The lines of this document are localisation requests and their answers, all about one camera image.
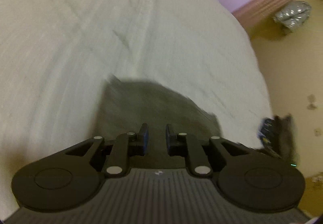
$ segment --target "ribbed gray panel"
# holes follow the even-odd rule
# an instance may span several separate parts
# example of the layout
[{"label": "ribbed gray panel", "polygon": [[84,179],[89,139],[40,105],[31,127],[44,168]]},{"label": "ribbed gray panel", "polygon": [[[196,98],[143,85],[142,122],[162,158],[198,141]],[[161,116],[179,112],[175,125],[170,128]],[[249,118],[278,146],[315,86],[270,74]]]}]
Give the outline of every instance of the ribbed gray panel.
[{"label": "ribbed gray panel", "polygon": [[58,213],[19,209],[5,224],[288,224],[306,222],[297,209],[260,214],[240,209],[222,198],[212,182],[190,176],[186,169],[132,169],[108,179],[82,206]]}]

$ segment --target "white round joint pin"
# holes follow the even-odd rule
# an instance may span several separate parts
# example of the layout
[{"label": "white round joint pin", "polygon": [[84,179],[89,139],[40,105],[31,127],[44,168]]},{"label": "white round joint pin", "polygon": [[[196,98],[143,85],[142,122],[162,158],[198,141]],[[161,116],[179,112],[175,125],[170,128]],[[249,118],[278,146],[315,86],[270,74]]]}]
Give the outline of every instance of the white round joint pin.
[{"label": "white round joint pin", "polygon": [[111,175],[117,175],[122,172],[122,168],[120,168],[118,166],[110,166],[107,168],[107,172]]},{"label": "white round joint pin", "polygon": [[198,166],[194,169],[197,174],[205,175],[211,172],[211,169],[207,166]]}]

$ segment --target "bed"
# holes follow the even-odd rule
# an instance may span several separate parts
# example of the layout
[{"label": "bed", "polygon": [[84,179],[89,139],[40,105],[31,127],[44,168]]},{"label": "bed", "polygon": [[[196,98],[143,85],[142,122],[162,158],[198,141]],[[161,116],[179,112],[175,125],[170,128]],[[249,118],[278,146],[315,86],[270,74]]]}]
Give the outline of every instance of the bed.
[{"label": "bed", "polygon": [[0,219],[12,175],[91,135],[103,87],[154,81],[259,148],[268,92],[248,36],[216,0],[0,0]]}]

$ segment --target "mattress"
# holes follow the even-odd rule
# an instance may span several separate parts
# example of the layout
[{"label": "mattress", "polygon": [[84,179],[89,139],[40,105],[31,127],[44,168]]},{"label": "mattress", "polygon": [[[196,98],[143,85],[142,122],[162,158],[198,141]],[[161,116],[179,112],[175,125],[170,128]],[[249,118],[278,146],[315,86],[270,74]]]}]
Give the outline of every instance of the mattress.
[{"label": "mattress", "polygon": [[216,0],[0,0],[0,218],[12,175],[89,137],[112,76],[153,81],[260,147],[271,116],[248,36]]}]

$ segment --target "silver puffy object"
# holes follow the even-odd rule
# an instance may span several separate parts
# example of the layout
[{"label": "silver puffy object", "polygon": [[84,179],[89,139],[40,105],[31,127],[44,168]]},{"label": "silver puffy object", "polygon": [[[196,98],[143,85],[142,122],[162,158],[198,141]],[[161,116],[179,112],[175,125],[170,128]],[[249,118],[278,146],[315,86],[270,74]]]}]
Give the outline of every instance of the silver puffy object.
[{"label": "silver puffy object", "polygon": [[273,19],[276,23],[282,23],[290,32],[300,27],[310,15],[312,7],[304,1],[292,1],[281,11],[277,12]]}]

